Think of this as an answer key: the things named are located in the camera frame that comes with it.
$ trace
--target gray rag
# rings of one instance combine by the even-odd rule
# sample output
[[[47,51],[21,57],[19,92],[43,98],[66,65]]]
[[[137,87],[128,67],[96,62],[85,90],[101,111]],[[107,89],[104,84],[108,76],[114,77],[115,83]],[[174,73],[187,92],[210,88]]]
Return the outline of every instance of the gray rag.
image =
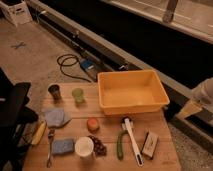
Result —
[[[48,127],[62,127],[71,120],[63,108],[51,108],[44,112]]]
[[[64,140],[54,140],[52,142],[52,154],[65,154],[74,152],[74,140],[72,138]]]

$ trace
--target white brush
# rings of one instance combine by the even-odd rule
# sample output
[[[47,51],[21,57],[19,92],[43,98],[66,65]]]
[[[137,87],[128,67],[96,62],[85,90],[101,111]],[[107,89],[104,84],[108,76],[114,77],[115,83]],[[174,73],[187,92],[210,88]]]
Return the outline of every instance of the white brush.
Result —
[[[128,131],[128,134],[129,134],[131,142],[132,142],[132,148],[133,148],[133,151],[134,151],[134,154],[135,154],[136,161],[137,161],[139,166],[143,166],[143,159],[142,159],[142,156],[141,156],[140,151],[138,149],[138,145],[135,141],[134,135],[132,133],[132,125],[133,125],[133,123],[130,120],[130,118],[128,118],[128,117],[123,118],[122,127],[123,127],[124,130]]]

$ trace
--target green cucumber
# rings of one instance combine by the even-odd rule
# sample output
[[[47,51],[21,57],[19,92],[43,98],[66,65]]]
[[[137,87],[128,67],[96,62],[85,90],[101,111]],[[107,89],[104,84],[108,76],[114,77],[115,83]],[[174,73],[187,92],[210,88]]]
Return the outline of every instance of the green cucumber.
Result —
[[[123,135],[128,134],[127,130],[123,130],[118,134],[118,140],[117,140],[117,157],[119,160],[122,160],[123,155],[123,148],[122,148],[122,137]]]

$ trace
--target small cup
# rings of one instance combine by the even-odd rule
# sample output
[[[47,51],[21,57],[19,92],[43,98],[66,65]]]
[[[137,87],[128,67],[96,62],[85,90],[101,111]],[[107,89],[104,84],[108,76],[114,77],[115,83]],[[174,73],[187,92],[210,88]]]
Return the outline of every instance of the small cup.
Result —
[[[48,88],[49,93],[52,95],[54,100],[61,99],[60,87],[57,84],[53,84]]]
[[[85,162],[93,159],[94,143],[89,137],[81,137],[75,143],[76,154]]]
[[[81,88],[76,88],[72,91],[72,96],[75,99],[76,103],[84,102],[84,91]]]

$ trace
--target floor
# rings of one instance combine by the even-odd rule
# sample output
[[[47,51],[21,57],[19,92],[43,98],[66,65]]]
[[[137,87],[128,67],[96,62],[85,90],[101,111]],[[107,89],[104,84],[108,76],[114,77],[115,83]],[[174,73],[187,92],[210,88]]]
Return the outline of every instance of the floor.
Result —
[[[13,47],[21,42],[24,46],[18,49]],[[0,18],[0,67],[13,83],[31,82],[29,106],[39,115],[42,115],[42,98],[50,83],[80,81],[61,74],[56,60],[58,56],[66,53],[75,52],[36,22],[16,28]],[[67,68],[66,72],[87,78],[78,65]],[[213,156],[210,153],[171,123],[168,123],[168,126],[183,171],[213,170]],[[7,165],[4,170],[9,171],[11,168]]]

